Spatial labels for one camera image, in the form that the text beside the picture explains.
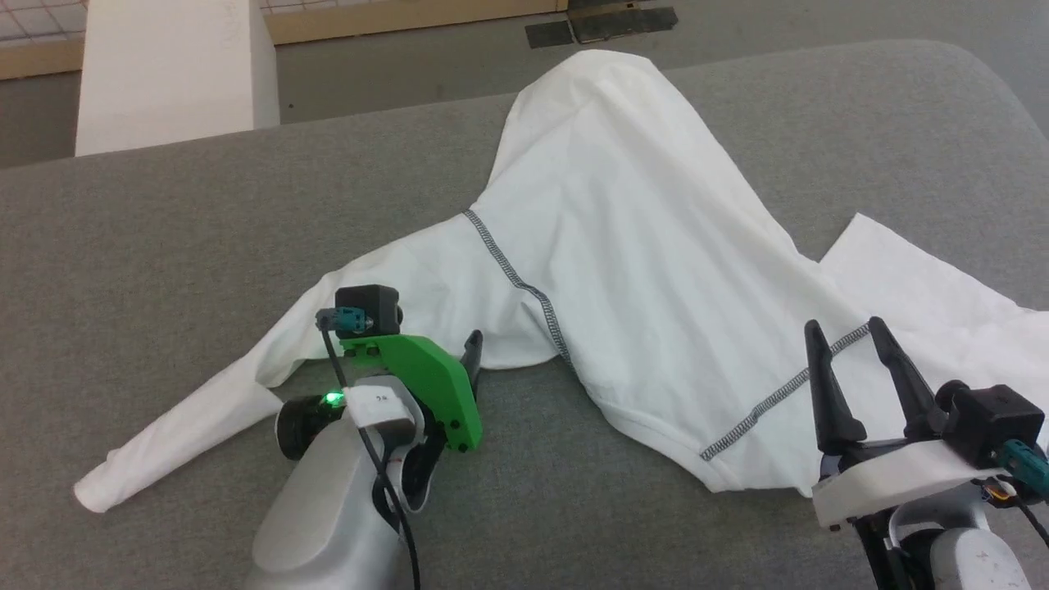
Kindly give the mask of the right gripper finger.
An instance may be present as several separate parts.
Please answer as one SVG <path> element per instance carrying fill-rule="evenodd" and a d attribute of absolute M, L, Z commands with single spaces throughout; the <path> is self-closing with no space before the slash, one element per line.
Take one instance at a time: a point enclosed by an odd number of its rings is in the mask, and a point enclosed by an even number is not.
<path fill-rule="evenodd" d="M 868 322 L 870 336 L 875 343 L 878 358 L 889 368 L 892 383 L 904 415 L 904 438 L 938 439 L 947 425 L 947 413 L 934 402 L 934 395 L 911 361 L 906 351 L 895 339 L 891 329 L 880 317 Z"/>
<path fill-rule="evenodd" d="M 817 447 L 825 455 L 841 456 L 865 441 L 868 433 L 851 413 L 832 367 L 834 355 L 815 319 L 805 324 L 805 344 Z"/>

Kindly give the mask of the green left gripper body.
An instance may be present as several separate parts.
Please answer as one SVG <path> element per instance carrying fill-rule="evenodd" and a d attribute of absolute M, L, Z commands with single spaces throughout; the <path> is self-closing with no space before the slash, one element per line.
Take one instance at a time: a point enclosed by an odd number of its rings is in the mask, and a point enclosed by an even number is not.
<path fill-rule="evenodd" d="M 443 435 L 453 451 L 474 451 L 483 437 L 475 396 L 461 360 L 427 338 L 389 335 L 347 341 L 349 351 L 387 370 L 387 384 L 349 385 L 349 408 L 340 388 L 325 395 L 295 398 L 284 404 L 276 419 L 280 451 L 291 460 L 301 459 L 311 442 L 327 425 L 354 418 L 367 429 L 412 427 L 411 441 L 427 433 Z"/>

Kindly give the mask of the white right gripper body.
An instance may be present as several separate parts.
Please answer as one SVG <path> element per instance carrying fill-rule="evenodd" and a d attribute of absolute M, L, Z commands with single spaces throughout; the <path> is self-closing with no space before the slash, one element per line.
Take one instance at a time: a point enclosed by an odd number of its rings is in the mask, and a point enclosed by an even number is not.
<path fill-rule="evenodd" d="M 996 465 L 977 468 L 942 440 L 914 442 L 831 475 L 813 487 L 812 501 L 829 528 L 997 475 Z"/>

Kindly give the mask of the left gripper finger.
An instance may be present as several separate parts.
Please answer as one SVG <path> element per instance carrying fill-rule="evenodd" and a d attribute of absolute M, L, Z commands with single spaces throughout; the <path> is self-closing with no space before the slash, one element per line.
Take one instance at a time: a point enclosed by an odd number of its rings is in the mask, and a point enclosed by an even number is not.
<path fill-rule="evenodd" d="M 469 380 L 470 391 L 473 396 L 479 392 L 479 373 L 481 363 L 481 352 L 484 347 L 484 334 L 479 329 L 475 329 L 464 342 L 464 352 L 461 355 L 461 365 L 464 367 Z"/>

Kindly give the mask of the white long-sleeve shirt grey stitching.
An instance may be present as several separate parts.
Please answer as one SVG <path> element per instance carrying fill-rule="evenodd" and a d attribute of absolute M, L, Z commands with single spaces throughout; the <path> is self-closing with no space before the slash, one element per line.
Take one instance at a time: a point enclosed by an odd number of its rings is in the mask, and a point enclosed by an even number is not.
<path fill-rule="evenodd" d="M 868 335 L 877 316 L 933 386 L 1008 384 L 1047 414 L 1049 139 L 954 46 L 870 43 L 746 60 L 777 98 L 756 132 L 709 127 L 645 57 L 584 50 L 515 98 L 487 186 L 459 216 L 323 275 L 247 355 L 74 483 L 104 512 L 278 408 L 322 356 L 338 288 L 389 285 L 404 329 L 490 370 L 573 366 L 611 426 L 712 492 L 816 481 L 802 325 L 837 354 L 878 439 L 904 420 Z"/>

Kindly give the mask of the grey fabric sofa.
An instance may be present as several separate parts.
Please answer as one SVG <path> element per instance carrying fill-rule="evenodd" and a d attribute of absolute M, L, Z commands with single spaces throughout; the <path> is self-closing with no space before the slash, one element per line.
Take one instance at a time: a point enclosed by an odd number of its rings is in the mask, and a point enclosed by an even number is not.
<path fill-rule="evenodd" d="M 755 59 L 660 72 L 694 108 L 714 98 L 709 127 L 741 127 L 757 186 L 784 188 L 756 141 L 780 100 L 735 97 Z M 275 414 L 108 511 L 74 483 L 323 275 L 475 204 L 518 94 L 0 171 L 0 590 L 241 590 L 293 468 Z M 278 408 L 336 386 L 321 342 Z M 426 590 L 873 585 L 805 494 L 712 492 L 611 426 L 565 359 L 481 366 L 479 448 L 443 456 L 410 518 Z"/>

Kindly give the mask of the small black floor patch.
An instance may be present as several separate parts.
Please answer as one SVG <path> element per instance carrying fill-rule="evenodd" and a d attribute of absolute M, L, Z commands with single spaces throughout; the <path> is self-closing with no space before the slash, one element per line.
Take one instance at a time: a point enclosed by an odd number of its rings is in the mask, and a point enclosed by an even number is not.
<path fill-rule="evenodd" d="M 574 35 L 569 21 L 551 21 L 524 26 L 529 48 L 550 48 L 574 44 Z"/>

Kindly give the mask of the long dark floor mat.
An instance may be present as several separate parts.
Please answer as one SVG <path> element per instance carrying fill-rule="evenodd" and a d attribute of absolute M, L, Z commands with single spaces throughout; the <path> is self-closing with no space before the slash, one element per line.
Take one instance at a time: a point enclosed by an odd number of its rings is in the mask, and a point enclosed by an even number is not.
<path fill-rule="evenodd" d="M 580 44 L 673 30 L 679 23 L 673 7 L 641 8 L 629 3 L 568 10 L 566 15 L 574 40 Z"/>

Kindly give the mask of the white rectangular box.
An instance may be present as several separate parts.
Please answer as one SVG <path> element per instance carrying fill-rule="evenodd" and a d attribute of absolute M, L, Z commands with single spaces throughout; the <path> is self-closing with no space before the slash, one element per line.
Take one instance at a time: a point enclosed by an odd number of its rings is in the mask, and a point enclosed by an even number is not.
<path fill-rule="evenodd" d="M 74 155 L 280 123 L 276 49 L 257 0 L 91 0 Z"/>

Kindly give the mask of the lemon print partition wooden frame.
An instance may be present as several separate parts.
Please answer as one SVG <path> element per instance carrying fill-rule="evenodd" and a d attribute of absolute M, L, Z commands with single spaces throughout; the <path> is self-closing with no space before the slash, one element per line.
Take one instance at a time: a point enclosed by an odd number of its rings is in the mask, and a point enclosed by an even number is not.
<path fill-rule="evenodd" d="M 556 14 L 568 10 L 569 4 L 570 0 L 377 0 L 319 10 L 278 12 L 265 20 L 270 40 L 280 46 Z M 69 39 L 0 48 L 0 81 L 81 70 L 83 45 L 81 40 Z"/>

